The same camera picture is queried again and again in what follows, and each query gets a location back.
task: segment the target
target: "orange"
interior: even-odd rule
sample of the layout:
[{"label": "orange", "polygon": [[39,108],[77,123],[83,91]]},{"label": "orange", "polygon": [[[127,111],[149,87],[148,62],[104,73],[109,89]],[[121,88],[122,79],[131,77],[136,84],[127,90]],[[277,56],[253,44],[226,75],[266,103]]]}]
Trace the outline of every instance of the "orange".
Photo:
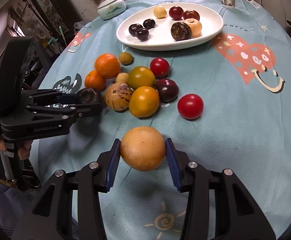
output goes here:
[{"label": "orange", "polygon": [[92,70],[84,80],[84,86],[86,88],[94,88],[98,91],[105,89],[106,80],[100,76],[96,70]]},{"label": "orange", "polygon": [[105,79],[114,78],[120,71],[120,63],[115,56],[105,53],[94,62],[94,68]]},{"label": "orange", "polygon": [[136,89],[130,99],[129,110],[135,117],[147,117],[153,115],[160,104],[158,92],[148,86]]},{"label": "orange", "polygon": [[147,67],[135,67],[129,73],[128,84],[134,90],[142,86],[152,87],[155,84],[155,76]]}]

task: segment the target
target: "red tomato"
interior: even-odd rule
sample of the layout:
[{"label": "red tomato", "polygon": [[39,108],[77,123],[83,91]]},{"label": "red tomato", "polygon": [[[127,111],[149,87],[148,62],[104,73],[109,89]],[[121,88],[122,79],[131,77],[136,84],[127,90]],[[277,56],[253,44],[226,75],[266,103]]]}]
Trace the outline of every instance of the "red tomato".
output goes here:
[{"label": "red tomato", "polygon": [[156,77],[164,77],[169,74],[170,65],[165,59],[156,57],[151,61],[150,69]]},{"label": "red tomato", "polygon": [[185,119],[196,119],[203,112],[203,100],[196,94],[188,94],[178,102],[178,111]]}]

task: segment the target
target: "sun drawing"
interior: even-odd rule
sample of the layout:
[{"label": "sun drawing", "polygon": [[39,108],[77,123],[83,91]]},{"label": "sun drawing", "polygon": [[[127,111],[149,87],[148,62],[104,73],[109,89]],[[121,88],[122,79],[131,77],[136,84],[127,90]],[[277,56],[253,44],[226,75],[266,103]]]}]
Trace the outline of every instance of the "sun drawing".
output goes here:
[{"label": "sun drawing", "polygon": [[[165,207],[165,203],[162,202],[162,211],[164,212],[166,207]],[[180,214],[176,215],[175,217],[182,217],[185,215],[185,211],[181,212]],[[160,230],[158,236],[157,236],[157,240],[159,240],[162,236],[163,231],[167,231],[169,229],[171,229],[173,227],[173,223],[174,223],[174,216],[172,214],[168,214],[168,213],[162,213],[160,215],[157,216],[157,218],[155,219],[154,223],[151,224],[147,224],[145,225],[145,227],[152,227],[155,226],[158,230]],[[172,229],[173,232],[175,233],[181,233],[181,230],[177,230],[177,229]]]}]

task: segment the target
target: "tablecloth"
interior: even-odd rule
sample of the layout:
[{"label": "tablecloth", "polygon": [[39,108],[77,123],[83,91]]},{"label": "tablecloth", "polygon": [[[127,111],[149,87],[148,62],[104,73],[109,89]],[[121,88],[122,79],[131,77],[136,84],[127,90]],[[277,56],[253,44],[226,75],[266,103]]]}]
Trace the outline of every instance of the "tablecloth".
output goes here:
[{"label": "tablecloth", "polygon": [[[116,29],[130,15],[156,4],[192,2],[217,11],[224,19],[222,33],[189,49],[151,52],[122,45]],[[177,100],[162,104],[152,117],[138,119],[129,111],[105,108],[100,117],[78,120],[65,136],[35,141],[31,162],[42,182],[58,169],[77,171],[108,151],[115,138],[131,128],[151,126],[172,138],[177,150],[205,168],[233,169],[279,237],[291,222],[291,39],[261,6],[236,0],[235,9],[220,0],[128,0],[127,10],[103,21],[100,18],[79,32],[77,46],[55,61],[40,88],[75,93],[103,53],[131,53],[134,62],[123,72],[155,57],[171,65],[169,78],[179,98],[200,95],[204,111],[194,121],[183,119]],[[140,172],[120,160],[108,194],[100,194],[101,211],[109,240],[179,239],[187,194],[173,187],[166,160],[154,171]],[[73,216],[76,213],[74,193]],[[209,237],[213,237],[214,202]]]}]

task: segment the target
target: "oval plate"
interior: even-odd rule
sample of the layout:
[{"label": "oval plate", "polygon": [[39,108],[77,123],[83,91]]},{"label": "oval plate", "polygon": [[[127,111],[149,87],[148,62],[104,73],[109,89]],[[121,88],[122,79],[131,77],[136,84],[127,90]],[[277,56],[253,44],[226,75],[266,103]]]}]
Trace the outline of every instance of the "oval plate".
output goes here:
[{"label": "oval plate", "polygon": [[[175,41],[171,36],[171,26],[175,21],[169,16],[169,10],[173,6],[180,6],[184,11],[195,10],[200,14],[200,22],[202,24],[202,32],[196,38],[191,38],[185,41]],[[203,44],[213,39],[218,33],[222,31],[223,19],[214,10],[195,3],[165,3],[161,4],[167,10],[167,16],[163,19],[157,19],[154,14],[154,8],[158,6],[152,6],[141,10],[129,18],[124,20],[117,29],[117,38],[123,44],[136,49],[164,51],[164,50],[177,50],[186,49]],[[153,19],[156,22],[156,26],[149,30],[149,37],[145,41],[140,41],[137,37],[132,36],[129,33],[129,26],[131,24],[139,23],[143,24],[146,19]]]}]

